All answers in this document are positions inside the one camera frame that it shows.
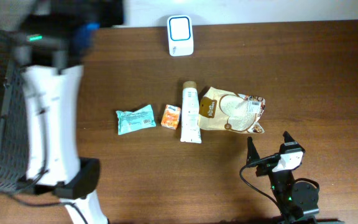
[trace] white card reader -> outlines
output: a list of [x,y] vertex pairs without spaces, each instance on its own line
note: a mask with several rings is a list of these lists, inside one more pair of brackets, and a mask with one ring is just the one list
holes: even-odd
[[171,16],[167,20],[169,54],[171,56],[191,55],[194,51],[191,19],[185,15]]

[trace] white wall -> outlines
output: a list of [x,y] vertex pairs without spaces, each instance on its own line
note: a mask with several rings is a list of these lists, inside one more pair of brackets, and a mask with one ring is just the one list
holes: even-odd
[[[13,30],[34,0],[0,0],[0,28]],[[124,0],[124,27],[165,26],[187,14],[194,25],[358,19],[358,0]]]

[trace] orange package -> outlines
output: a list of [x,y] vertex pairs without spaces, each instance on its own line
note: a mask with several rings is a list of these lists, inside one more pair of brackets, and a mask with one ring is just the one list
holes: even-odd
[[176,129],[180,120],[180,108],[177,106],[165,106],[164,115],[162,116],[161,125],[166,128]]

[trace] brown bottle cap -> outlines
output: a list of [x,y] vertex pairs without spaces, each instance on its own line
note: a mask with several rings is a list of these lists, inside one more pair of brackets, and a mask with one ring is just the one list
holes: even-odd
[[197,84],[193,81],[187,81],[183,84],[183,89],[185,88],[195,88],[197,89]]

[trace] light blue pouch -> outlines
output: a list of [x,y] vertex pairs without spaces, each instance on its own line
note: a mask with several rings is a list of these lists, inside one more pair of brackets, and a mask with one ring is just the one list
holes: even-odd
[[116,111],[118,117],[118,135],[155,127],[152,105],[147,105],[135,112]]

